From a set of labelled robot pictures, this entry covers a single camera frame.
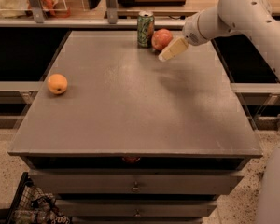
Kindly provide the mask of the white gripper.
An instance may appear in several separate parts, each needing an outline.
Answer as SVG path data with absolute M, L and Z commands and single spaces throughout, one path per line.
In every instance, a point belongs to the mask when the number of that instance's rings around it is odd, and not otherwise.
M 176 55 L 188 49 L 189 44 L 199 46 L 208 41 L 207 22 L 203 19 L 202 12 L 196 13 L 185 19 L 182 29 L 183 37 L 174 38 L 167 47 L 165 47 L 158 58 L 162 62 L 166 62 Z

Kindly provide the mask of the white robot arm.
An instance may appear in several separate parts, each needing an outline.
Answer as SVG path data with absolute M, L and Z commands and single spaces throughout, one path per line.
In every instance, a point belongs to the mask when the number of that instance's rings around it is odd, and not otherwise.
M 280 22 L 265 0 L 218 0 L 214 7 L 186 19 L 182 36 L 162 50 L 170 60 L 189 45 L 199 46 L 217 37 L 244 35 L 280 81 Z M 268 159 L 261 181 L 256 224 L 280 224 L 280 143 Z

